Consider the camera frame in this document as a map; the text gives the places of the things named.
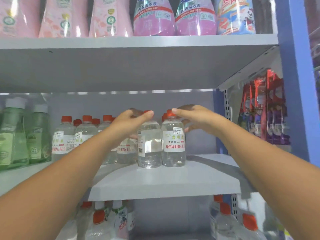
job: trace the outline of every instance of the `person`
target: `person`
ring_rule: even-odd
[[[90,186],[105,155],[149,121],[153,111],[133,118],[134,109],[62,159],[0,197],[0,233],[6,240],[54,240]],[[255,137],[200,105],[172,112],[217,136],[295,240],[319,239],[320,169]]]

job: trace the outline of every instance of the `green bottle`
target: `green bottle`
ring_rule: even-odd
[[[51,161],[51,134],[46,104],[36,104],[32,113],[32,126],[26,137],[30,164]]]
[[[23,118],[26,100],[8,98],[0,127],[0,171],[29,164]]]

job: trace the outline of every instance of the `pink bottle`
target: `pink bottle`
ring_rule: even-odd
[[[94,0],[89,37],[133,35],[129,0]]]
[[[168,0],[138,0],[133,19],[134,36],[174,36],[174,13]]]
[[[88,0],[47,0],[39,38],[88,37]]]
[[[40,0],[0,0],[0,38],[37,38]]]
[[[216,35],[216,13],[211,0],[180,0],[176,30],[178,36]]]

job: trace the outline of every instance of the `pink liquid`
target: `pink liquid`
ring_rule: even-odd
[[[88,0],[47,0],[40,38],[88,37]]]
[[[181,0],[176,15],[178,36],[216,35],[216,14],[211,0]]]
[[[0,37],[36,38],[40,30],[40,0],[0,0]]]
[[[168,0],[138,0],[133,21],[134,36],[174,36],[175,20]]]
[[[129,0],[94,0],[89,37],[132,37]]]

